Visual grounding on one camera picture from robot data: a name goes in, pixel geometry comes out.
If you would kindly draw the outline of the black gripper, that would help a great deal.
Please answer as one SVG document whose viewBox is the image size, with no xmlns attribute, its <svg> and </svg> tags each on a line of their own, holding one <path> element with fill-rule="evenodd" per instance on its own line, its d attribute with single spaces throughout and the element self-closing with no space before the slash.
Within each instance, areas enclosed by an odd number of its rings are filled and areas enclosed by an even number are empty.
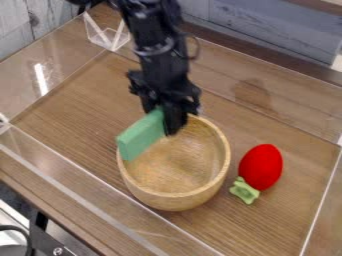
<svg viewBox="0 0 342 256">
<path fill-rule="evenodd" d="M 187 124 L 187 113 L 197 114 L 200 88 L 188 79 L 188 59 L 179 56 L 139 57 L 140 69 L 129 70 L 129 92 L 140 98 L 149 113 L 163 107 L 165 135 L 175 135 Z"/>
</svg>

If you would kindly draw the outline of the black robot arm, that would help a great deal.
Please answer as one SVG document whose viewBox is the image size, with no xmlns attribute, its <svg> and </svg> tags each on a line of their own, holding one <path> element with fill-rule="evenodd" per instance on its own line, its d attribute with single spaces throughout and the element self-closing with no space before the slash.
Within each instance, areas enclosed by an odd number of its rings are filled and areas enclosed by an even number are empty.
<svg viewBox="0 0 342 256">
<path fill-rule="evenodd" d="M 105 2 L 117 9 L 133 39 L 133 53 L 140 69 L 129 70 L 129 92 L 140 98 L 145 113 L 163 111 L 167 136 L 185 126 L 188 115 L 200 107 L 200 88 L 188 78 L 189 62 L 199 53 L 188 55 L 187 38 L 180 29 L 181 11 L 177 0 L 65 0 L 85 7 Z"/>
</svg>

